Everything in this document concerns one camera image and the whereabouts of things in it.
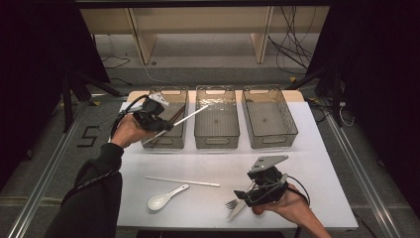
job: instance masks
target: person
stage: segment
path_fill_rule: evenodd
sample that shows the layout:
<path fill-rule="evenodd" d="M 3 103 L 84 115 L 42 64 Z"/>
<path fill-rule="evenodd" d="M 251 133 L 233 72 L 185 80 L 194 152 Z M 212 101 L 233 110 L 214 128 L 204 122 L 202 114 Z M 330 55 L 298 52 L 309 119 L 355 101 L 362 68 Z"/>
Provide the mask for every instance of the person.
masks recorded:
<path fill-rule="evenodd" d="M 141 128 L 132 114 L 127 114 L 111 142 L 101 147 L 99 157 L 81 167 L 74 188 L 64 197 L 45 237 L 114 238 L 123 185 L 118 169 L 121 168 L 124 149 L 154 135 L 154 132 Z M 264 211 L 276 212 L 313 237 L 330 237 L 304 199 L 293 192 L 287 191 L 278 202 L 253 207 L 255 214 Z"/>

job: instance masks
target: white tabletop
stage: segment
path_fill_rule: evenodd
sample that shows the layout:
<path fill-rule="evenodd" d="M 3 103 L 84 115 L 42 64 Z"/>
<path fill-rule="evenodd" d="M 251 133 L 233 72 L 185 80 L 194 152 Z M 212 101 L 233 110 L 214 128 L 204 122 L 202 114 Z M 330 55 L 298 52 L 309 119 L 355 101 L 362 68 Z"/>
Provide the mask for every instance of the white tabletop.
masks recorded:
<path fill-rule="evenodd" d="M 295 228 L 277 214 L 265 212 L 256 216 L 245 207 L 233 220 L 227 220 L 230 210 L 225 203 L 235 198 L 233 190 L 246 190 L 251 184 L 247 172 L 260 156 L 287 155 L 289 159 L 276 167 L 297 178 L 307 189 L 311 208 L 330 230 L 356 229 L 358 224 L 326 152 L 324 143 L 305 102 L 288 102 L 298 128 L 290 148 L 253 150 L 238 98 L 240 140 L 238 149 L 198 150 L 194 140 L 194 117 L 187 121 L 185 148 L 182 150 L 143 149 L 140 143 L 126 149 L 121 174 L 123 192 L 118 226 L 143 229 L 220 229 L 278 230 Z M 189 113 L 195 110 L 190 100 Z M 159 211 L 148 209 L 150 197 L 167 193 L 182 183 L 146 179 L 196 180 L 219 183 L 220 187 L 191 184 L 174 196 Z M 292 179 L 302 192 L 303 189 Z"/>

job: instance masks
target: transparent gray basket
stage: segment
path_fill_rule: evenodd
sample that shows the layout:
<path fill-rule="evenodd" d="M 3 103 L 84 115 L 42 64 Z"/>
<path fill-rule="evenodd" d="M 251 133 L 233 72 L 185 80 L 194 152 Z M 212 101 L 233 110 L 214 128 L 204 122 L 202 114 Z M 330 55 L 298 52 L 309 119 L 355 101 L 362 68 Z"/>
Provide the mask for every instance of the transparent gray basket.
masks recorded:
<path fill-rule="evenodd" d="M 240 131 L 234 86 L 197 86 L 195 109 L 205 105 L 209 107 L 195 115 L 197 149 L 238 148 Z"/>
<path fill-rule="evenodd" d="M 242 103 L 253 149 L 293 144 L 297 127 L 278 85 L 245 86 Z"/>
<path fill-rule="evenodd" d="M 159 115 L 164 120 L 176 123 L 188 115 L 188 87 L 164 86 L 152 87 L 150 94 L 160 92 L 163 98 L 169 102 L 169 106 L 163 106 L 164 111 Z M 151 140 L 143 145 L 144 148 L 157 149 L 183 149 L 185 142 L 185 129 L 187 121 L 173 127 L 169 132 Z"/>

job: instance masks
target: white ceramic spoon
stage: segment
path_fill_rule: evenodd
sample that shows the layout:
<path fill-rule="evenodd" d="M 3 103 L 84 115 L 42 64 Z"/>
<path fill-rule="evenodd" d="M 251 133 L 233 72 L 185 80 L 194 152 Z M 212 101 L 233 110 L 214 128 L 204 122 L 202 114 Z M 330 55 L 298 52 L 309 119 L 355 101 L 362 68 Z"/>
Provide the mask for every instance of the white ceramic spoon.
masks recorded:
<path fill-rule="evenodd" d="M 175 194 L 179 193 L 180 191 L 186 190 L 188 188 L 189 188 L 189 185 L 186 183 L 173 191 L 151 197 L 151 199 L 149 199 L 148 201 L 149 209 L 150 210 L 161 209 L 169 202 L 171 197 L 173 197 Z"/>

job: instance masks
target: black sleeve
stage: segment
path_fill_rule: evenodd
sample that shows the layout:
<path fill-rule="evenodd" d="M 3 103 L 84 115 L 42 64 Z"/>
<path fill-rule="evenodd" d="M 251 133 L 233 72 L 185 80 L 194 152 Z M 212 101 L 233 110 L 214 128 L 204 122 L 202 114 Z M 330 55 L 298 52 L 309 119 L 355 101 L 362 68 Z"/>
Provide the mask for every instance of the black sleeve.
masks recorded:
<path fill-rule="evenodd" d="M 121 167 L 124 150 L 112 143 L 102 146 L 96 160 L 87 161 L 76 177 L 75 186 L 99 178 Z M 50 224 L 45 237 L 115 237 L 120 211 L 120 173 L 72 195 Z"/>

